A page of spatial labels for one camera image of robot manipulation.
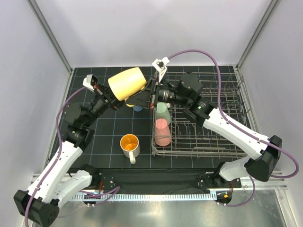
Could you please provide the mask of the yellow ceramic mug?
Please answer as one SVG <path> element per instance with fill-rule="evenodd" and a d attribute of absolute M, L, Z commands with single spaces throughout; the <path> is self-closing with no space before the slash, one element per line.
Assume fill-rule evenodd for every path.
<path fill-rule="evenodd" d="M 118 101 L 125 101 L 141 91 L 147 81 L 139 67 L 124 70 L 108 79 L 108 85 Z"/>

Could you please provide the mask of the blue plastic cup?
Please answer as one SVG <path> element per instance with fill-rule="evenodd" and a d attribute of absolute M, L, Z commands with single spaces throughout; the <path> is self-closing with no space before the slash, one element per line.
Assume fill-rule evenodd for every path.
<path fill-rule="evenodd" d="M 136 111 L 136 112 L 140 112 L 143 110 L 143 108 L 141 106 L 133 106 L 133 110 Z"/>

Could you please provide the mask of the green plastic cup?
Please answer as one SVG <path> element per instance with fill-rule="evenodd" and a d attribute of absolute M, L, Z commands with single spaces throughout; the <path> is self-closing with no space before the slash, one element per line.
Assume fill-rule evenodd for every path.
<path fill-rule="evenodd" d="M 169 113 L 168 107 L 165 103 L 159 102 L 156 106 L 155 118 L 157 119 L 165 119 L 170 125 L 171 123 L 171 115 Z"/>

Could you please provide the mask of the pink plastic cup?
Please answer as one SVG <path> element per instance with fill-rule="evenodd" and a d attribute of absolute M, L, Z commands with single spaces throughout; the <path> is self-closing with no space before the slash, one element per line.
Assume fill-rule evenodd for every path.
<path fill-rule="evenodd" d="M 171 133 L 167 120 L 160 118 L 156 120 L 155 142 L 158 146 L 167 146 L 171 143 Z"/>

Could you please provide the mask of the orange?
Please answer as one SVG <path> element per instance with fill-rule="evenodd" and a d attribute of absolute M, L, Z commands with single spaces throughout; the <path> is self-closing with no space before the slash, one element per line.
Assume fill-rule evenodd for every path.
<path fill-rule="evenodd" d="M 126 134 L 120 140 L 120 147 L 130 163 L 134 165 L 136 157 L 140 154 L 139 139 L 133 134 Z"/>

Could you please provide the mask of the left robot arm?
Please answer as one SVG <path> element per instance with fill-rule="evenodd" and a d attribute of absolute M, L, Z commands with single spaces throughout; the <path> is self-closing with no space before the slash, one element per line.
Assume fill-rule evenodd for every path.
<path fill-rule="evenodd" d="M 26 227 L 30 221 L 50 226 L 73 195 L 87 187 L 98 188 L 100 173 L 88 164 L 66 182 L 61 180 L 91 142 L 94 130 L 90 126 L 107 109 L 118 110 L 123 104 L 124 100 L 115 97 L 110 87 L 100 84 L 84 86 L 65 101 L 59 113 L 64 114 L 67 130 L 64 135 L 57 133 L 58 150 L 39 177 L 25 191 L 18 190 L 14 195 Z"/>

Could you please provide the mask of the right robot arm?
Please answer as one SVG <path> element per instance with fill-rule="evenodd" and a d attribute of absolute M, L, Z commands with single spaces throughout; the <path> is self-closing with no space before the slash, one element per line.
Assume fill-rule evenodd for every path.
<path fill-rule="evenodd" d="M 221 163 L 213 173 L 213 182 L 225 187 L 230 181 L 251 176 L 259 181 L 269 180 L 280 159 L 282 140 L 274 135 L 261 135 L 227 114 L 219 106 L 202 96 L 203 85 L 196 75 L 184 74 L 178 84 L 163 84 L 150 79 L 146 87 L 126 100 L 128 105 L 152 108 L 158 102 L 179 105 L 183 114 L 197 126 L 223 136 L 246 153 L 246 157 Z"/>

